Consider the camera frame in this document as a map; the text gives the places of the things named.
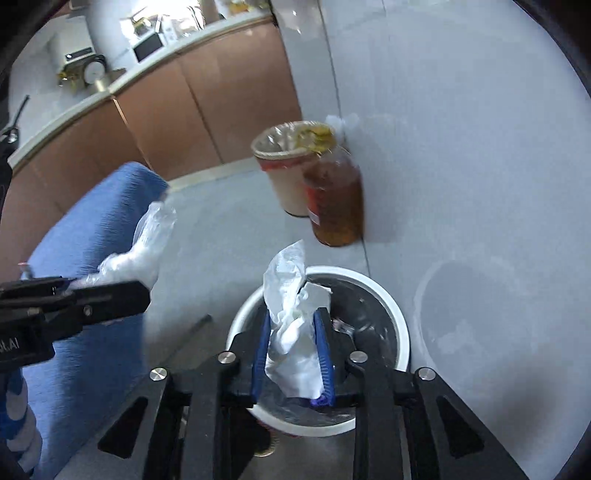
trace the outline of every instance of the kitchen appliance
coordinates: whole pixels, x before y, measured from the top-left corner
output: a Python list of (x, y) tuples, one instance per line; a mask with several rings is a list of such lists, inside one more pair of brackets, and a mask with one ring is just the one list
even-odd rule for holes
[(81, 59), (96, 54), (84, 16), (70, 17), (49, 41), (49, 50), (56, 73)]

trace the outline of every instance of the trash can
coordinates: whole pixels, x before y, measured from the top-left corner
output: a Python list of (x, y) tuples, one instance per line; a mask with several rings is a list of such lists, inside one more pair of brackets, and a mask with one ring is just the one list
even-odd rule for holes
[[(356, 335), (366, 336), (379, 345), (376, 353), (381, 355), (386, 366), (401, 371), (408, 369), (410, 339), (407, 325), (398, 305), (384, 288), (361, 273), (339, 267), (308, 267), (306, 277), (331, 289), (333, 325), (335, 322), (346, 324)], [(264, 316), (266, 312), (263, 287), (260, 287), (234, 317), (226, 349), (230, 349), (234, 337), (246, 330), (254, 318)], [(285, 398), (267, 376), (263, 379), (259, 401), (250, 412), (268, 427), (293, 436), (328, 437), (355, 428), (354, 408), (313, 410), (303, 406), (299, 399)]]
[(290, 215), (308, 216), (303, 170), (317, 161), (317, 146), (334, 144), (332, 129), (319, 122), (290, 122), (256, 137), (252, 152), (267, 172), (281, 207)]

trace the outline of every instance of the white wall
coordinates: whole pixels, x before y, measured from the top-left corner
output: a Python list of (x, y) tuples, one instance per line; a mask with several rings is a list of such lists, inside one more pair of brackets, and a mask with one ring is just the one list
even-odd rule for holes
[(591, 99), (512, 0), (321, 5), (371, 276), (412, 367), (550, 480), (591, 420)]
[(324, 121), (327, 115), (338, 115), (335, 76), (318, 0), (275, 0), (273, 7), (303, 118)]

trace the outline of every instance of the metal screw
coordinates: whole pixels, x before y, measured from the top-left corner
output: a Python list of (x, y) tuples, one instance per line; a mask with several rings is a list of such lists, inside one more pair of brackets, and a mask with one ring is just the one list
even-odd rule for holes
[(234, 352), (222, 352), (217, 356), (217, 361), (224, 365), (231, 364), (235, 359), (236, 354)]
[(165, 368), (158, 367), (154, 368), (150, 372), (150, 380), (153, 382), (159, 382), (160, 380), (164, 380), (168, 376), (168, 372)]
[(426, 380), (428, 382), (433, 380), (436, 376), (435, 371), (427, 367), (420, 368), (418, 371), (418, 377), (421, 380)]
[(356, 350), (349, 355), (349, 358), (355, 364), (362, 364), (368, 360), (368, 354), (360, 350)]

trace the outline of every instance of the plastic bag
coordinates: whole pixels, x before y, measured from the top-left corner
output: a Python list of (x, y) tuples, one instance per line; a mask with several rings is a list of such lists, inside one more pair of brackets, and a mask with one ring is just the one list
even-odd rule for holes
[(75, 280), (70, 288), (139, 280), (151, 290), (158, 280), (160, 259), (176, 220), (177, 212), (171, 206), (152, 202), (139, 238), (131, 250), (120, 255), (109, 255), (101, 262), (97, 273)]

